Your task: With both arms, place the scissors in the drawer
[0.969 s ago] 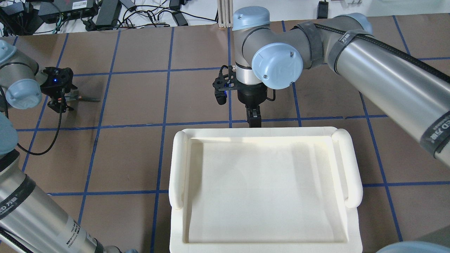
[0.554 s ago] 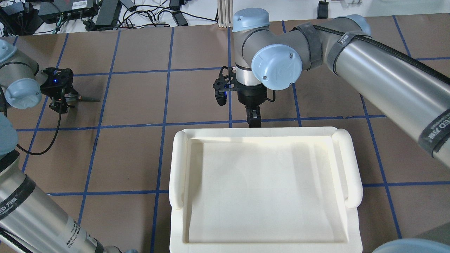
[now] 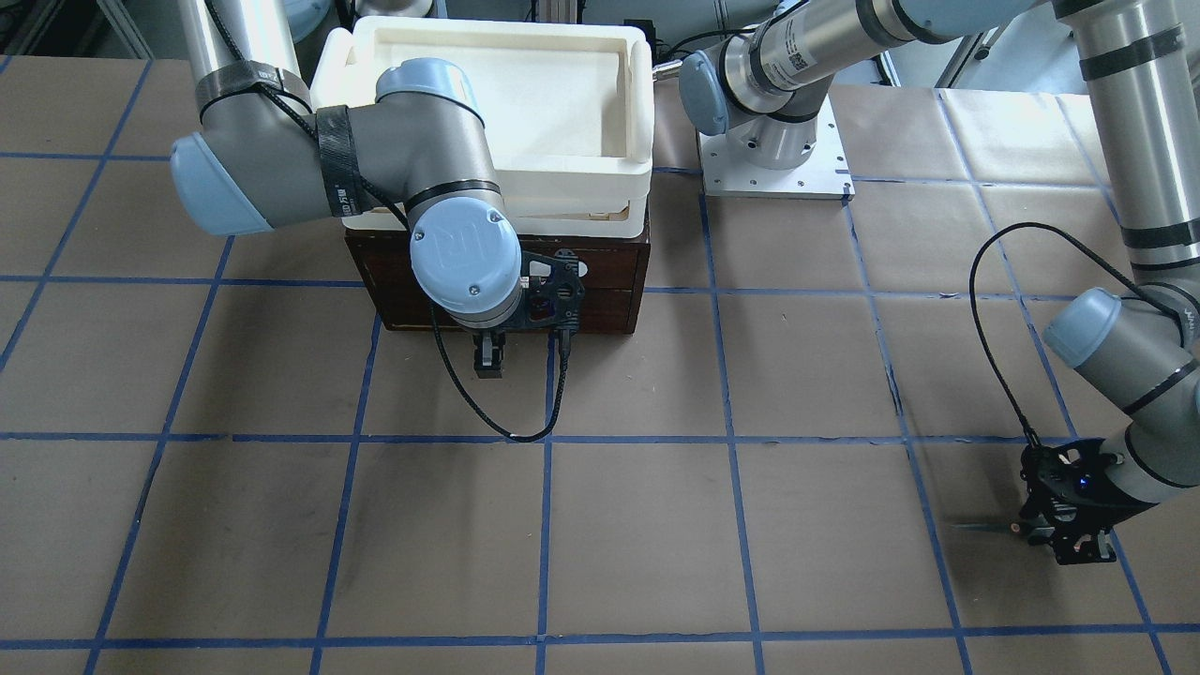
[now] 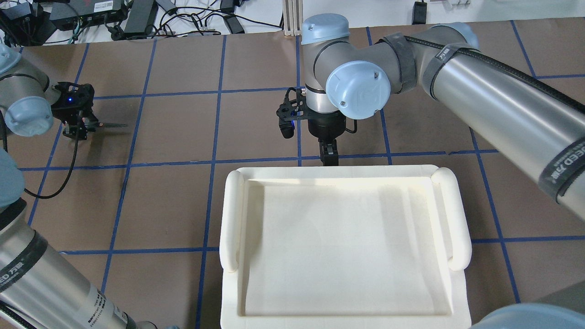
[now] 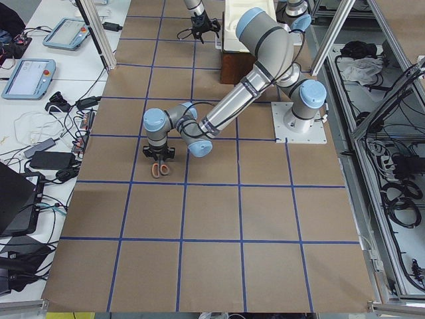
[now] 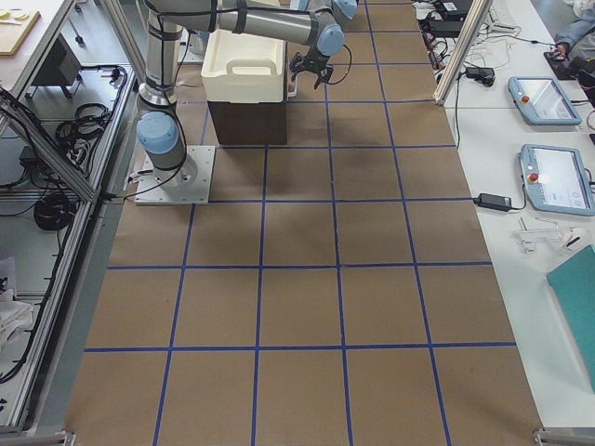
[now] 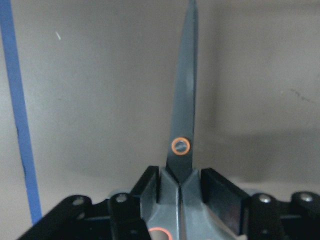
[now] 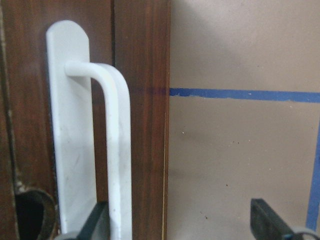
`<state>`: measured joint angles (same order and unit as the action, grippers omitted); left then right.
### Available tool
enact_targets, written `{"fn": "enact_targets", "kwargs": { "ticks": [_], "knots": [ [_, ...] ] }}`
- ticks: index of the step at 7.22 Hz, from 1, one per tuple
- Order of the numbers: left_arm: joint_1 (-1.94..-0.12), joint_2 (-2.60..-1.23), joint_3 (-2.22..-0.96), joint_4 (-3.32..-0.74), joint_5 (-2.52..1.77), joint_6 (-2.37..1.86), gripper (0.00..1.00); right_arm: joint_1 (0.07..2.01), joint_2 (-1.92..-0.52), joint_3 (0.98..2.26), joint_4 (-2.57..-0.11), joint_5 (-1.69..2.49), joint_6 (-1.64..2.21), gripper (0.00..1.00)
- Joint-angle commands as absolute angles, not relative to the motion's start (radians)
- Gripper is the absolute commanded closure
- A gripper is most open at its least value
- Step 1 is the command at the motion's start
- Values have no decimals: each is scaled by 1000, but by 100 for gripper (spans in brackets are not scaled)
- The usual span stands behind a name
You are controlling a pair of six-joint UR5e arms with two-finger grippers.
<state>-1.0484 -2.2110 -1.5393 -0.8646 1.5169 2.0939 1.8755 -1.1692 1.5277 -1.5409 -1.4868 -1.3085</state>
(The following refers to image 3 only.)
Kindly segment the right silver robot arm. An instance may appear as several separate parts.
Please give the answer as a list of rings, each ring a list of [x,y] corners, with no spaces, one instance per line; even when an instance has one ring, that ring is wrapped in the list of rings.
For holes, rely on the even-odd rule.
[[[190,219],[214,235],[269,233],[384,208],[409,231],[432,310],[472,331],[497,376],[504,335],[548,330],[565,368],[584,289],[578,261],[522,247],[463,68],[416,56],[371,104],[316,107],[278,1],[184,1],[202,129],[172,147]]]

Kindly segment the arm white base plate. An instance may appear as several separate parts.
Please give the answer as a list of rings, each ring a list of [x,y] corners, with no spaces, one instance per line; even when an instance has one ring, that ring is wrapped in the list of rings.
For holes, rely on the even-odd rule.
[[[697,135],[706,192],[719,198],[852,201],[856,189],[830,98],[814,119],[758,118],[721,136]]]

